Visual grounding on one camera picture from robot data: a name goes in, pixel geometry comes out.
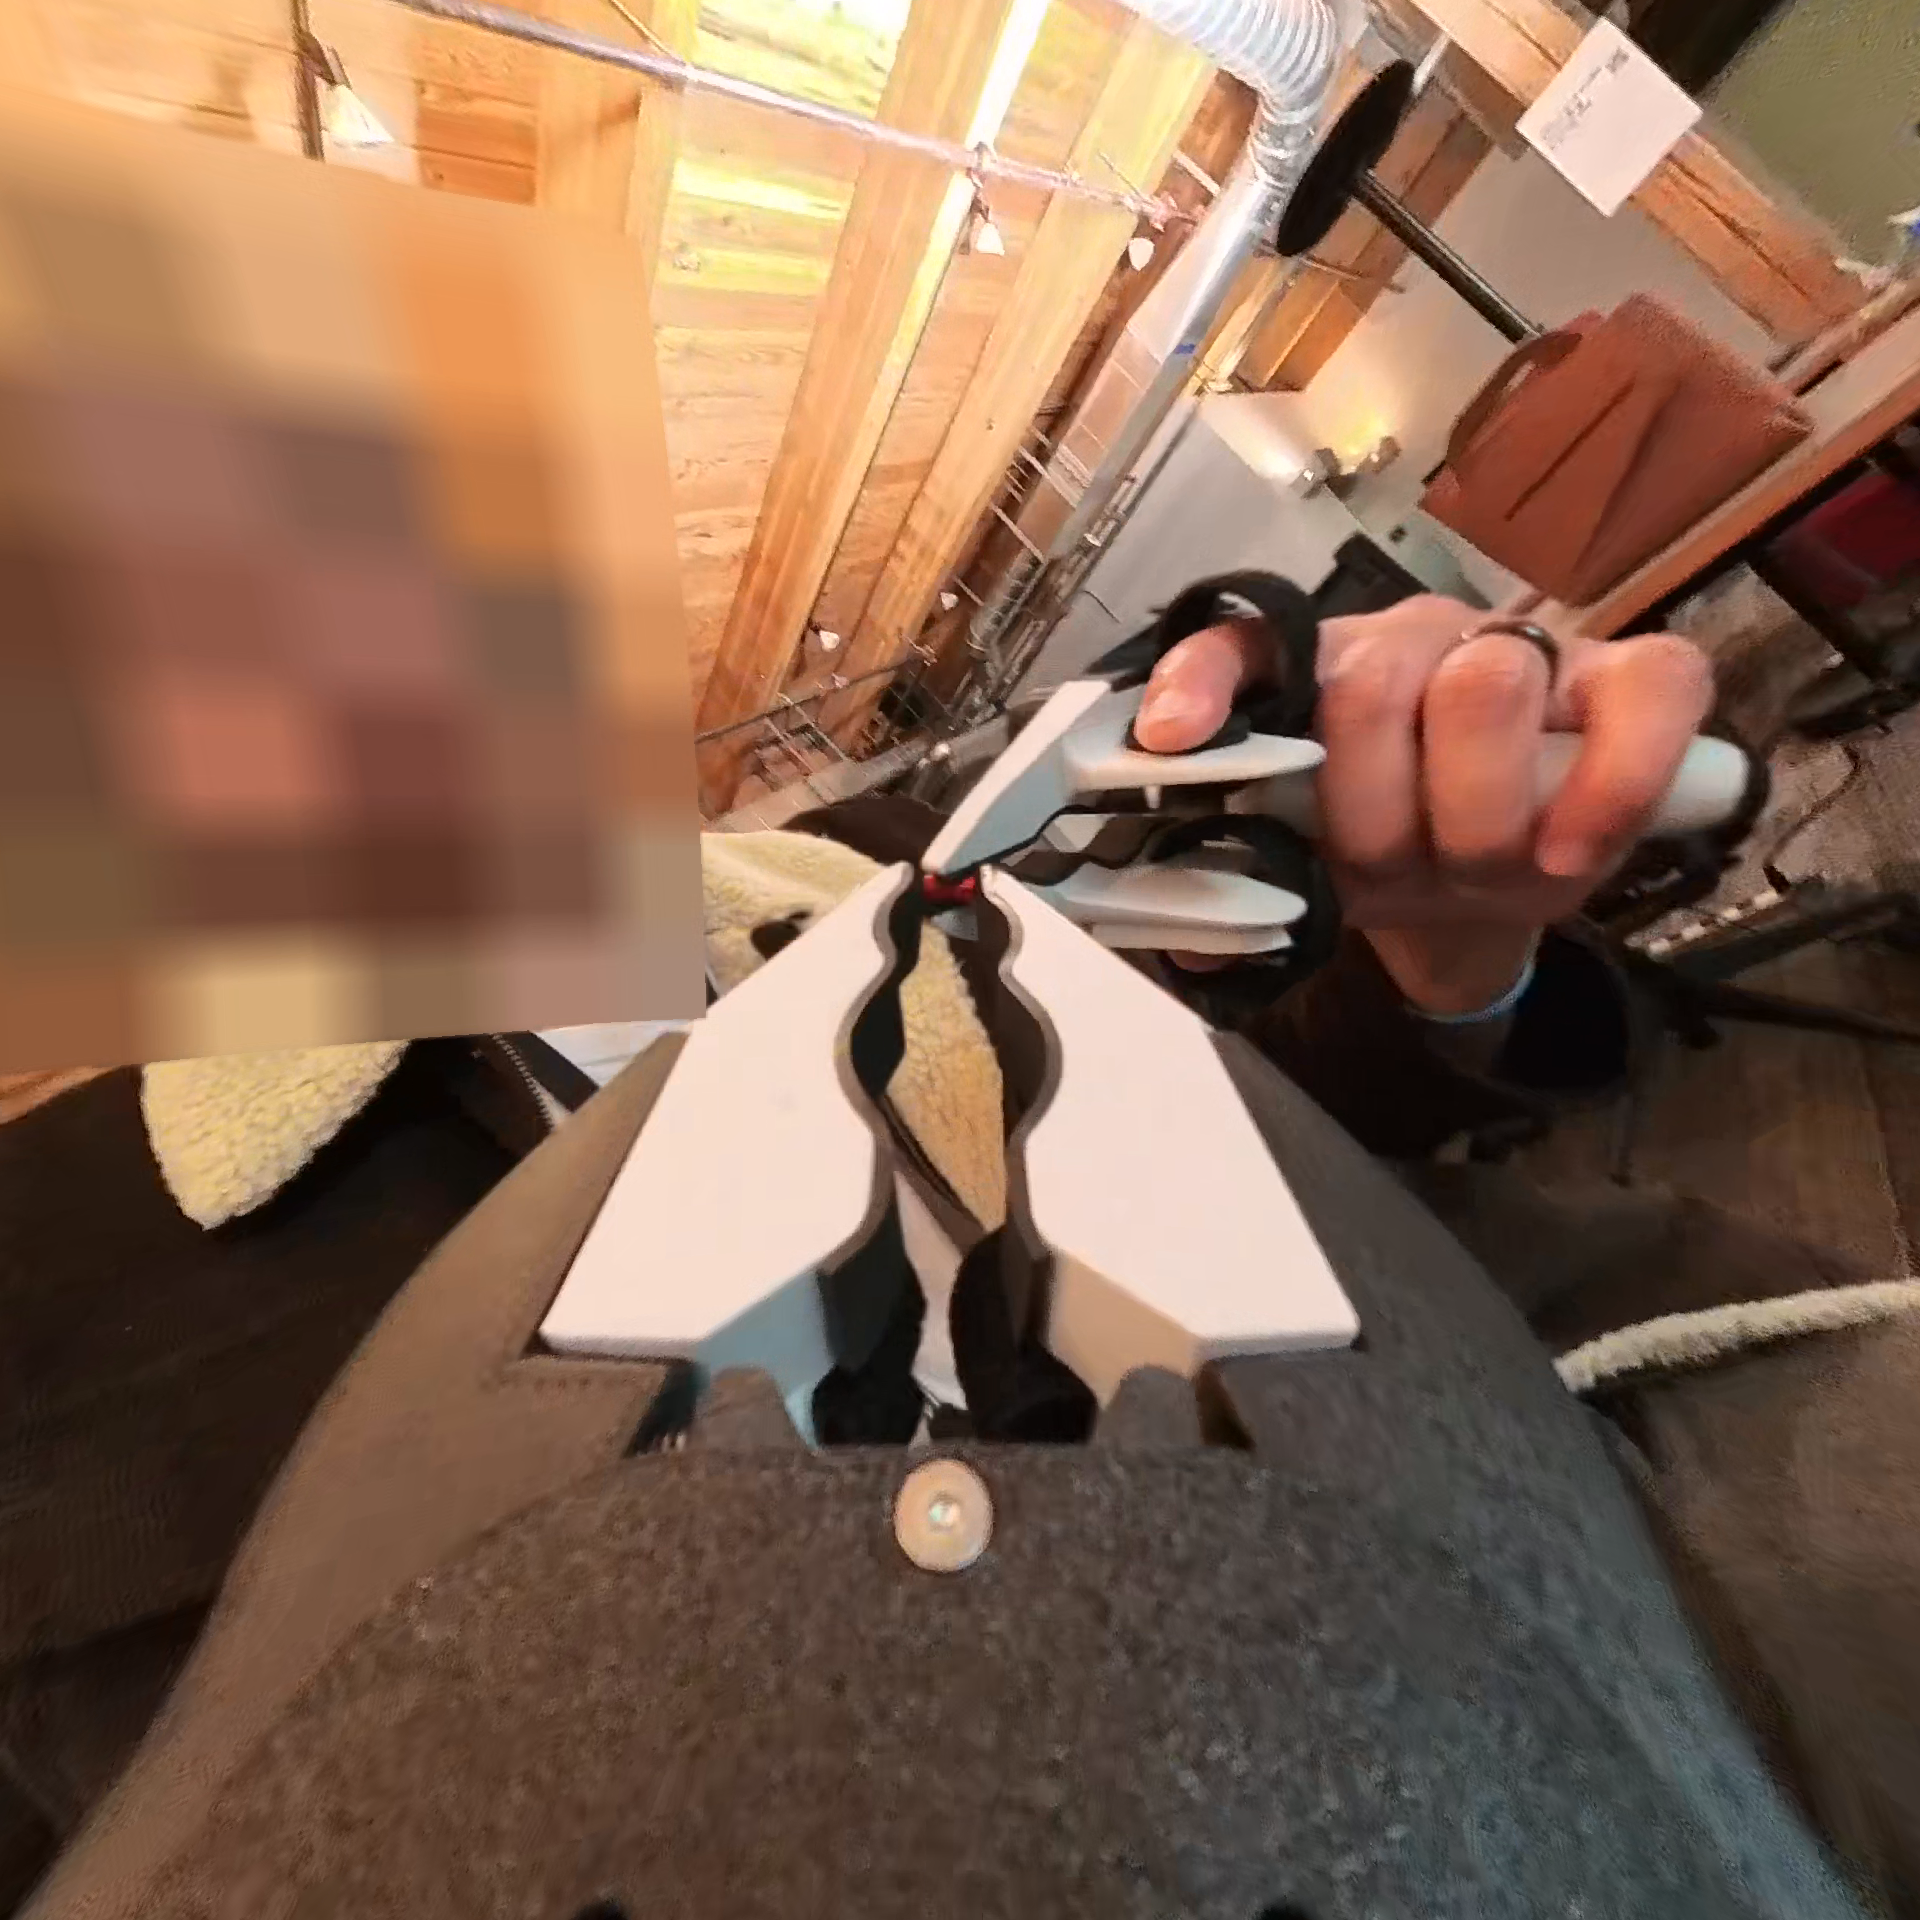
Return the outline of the white paper wall sign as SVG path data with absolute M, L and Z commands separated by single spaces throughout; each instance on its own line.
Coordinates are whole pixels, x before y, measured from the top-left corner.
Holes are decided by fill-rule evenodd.
M 1697 128 L 1700 104 L 1601 17 L 1517 121 L 1601 218 L 1615 218 Z

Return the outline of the metal ceiling duct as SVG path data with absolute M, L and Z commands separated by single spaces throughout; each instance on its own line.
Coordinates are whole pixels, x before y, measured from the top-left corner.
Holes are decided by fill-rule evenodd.
M 1117 343 L 1117 360 L 1143 375 L 1139 408 L 1167 413 L 1193 385 L 1235 283 L 1272 240 L 1306 176 L 1365 10 L 1352 3 L 1137 3 L 1133 11 L 1256 94 L 1256 119 L 1237 163 Z

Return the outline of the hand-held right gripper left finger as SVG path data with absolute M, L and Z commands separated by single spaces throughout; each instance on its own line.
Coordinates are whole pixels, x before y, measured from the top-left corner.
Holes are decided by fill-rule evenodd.
M 563 1358 L 769 1376 L 811 1445 L 908 1445 L 927 1320 L 890 1088 L 927 902 L 882 869 L 683 1039 L 539 1323 Z

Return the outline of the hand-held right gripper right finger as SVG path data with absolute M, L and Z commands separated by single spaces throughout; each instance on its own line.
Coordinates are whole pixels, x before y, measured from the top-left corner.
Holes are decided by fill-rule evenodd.
M 977 942 L 1003 1216 L 960 1267 L 975 1434 L 1076 1445 L 1132 1374 L 1352 1350 L 1357 1311 L 1221 1035 L 994 869 Z

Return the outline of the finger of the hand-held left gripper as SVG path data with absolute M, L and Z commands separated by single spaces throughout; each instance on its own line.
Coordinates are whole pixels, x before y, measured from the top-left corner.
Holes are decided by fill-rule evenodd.
M 1121 693 L 1106 681 L 1066 683 L 975 783 L 929 843 L 919 873 L 963 880 L 1031 846 L 1074 803 L 1116 787 L 1097 767 L 1117 736 Z
M 1179 863 L 1087 864 L 1025 886 L 1096 944 L 1122 954 L 1283 954 L 1306 919 L 1306 902 L 1290 888 Z

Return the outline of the person's left forearm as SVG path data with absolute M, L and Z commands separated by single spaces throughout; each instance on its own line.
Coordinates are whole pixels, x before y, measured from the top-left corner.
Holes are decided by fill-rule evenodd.
M 1385 1162 L 1538 1139 L 1617 1097 L 1640 1050 L 1621 973 L 1571 930 L 1548 934 L 1516 989 L 1472 1016 L 1420 1011 L 1352 934 L 1241 1035 Z

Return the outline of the black floor lamp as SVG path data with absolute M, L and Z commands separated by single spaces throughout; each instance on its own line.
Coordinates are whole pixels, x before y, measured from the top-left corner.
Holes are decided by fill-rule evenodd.
M 1338 221 L 1357 207 L 1387 235 L 1427 266 L 1476 319 L 1522 345 L 1545 334 L 1498 288 L 1453 253 L 1410 207 L 1387 189 L 1376 167 L 1417 96 L 1417 67 L 1405 61 L 1371 75 L 1320 143 L 1298 183 L 1288 194 L 1273 233 L 1283 258 L 1307 258 Z

